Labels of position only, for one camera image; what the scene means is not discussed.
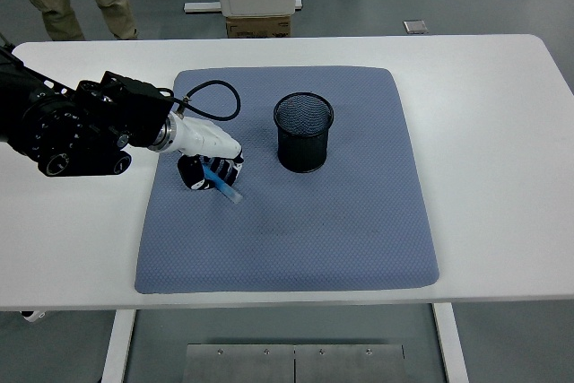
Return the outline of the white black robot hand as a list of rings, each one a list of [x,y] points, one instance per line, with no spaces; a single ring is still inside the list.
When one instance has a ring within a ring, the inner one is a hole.
[[[203,166],[232,186],[243,166],[242,147],[238,141],[210,120],[173,115],[175,137],[171,149],[181,153],[178,170],[184,184],[192,190],[213,187],[205,177]]]

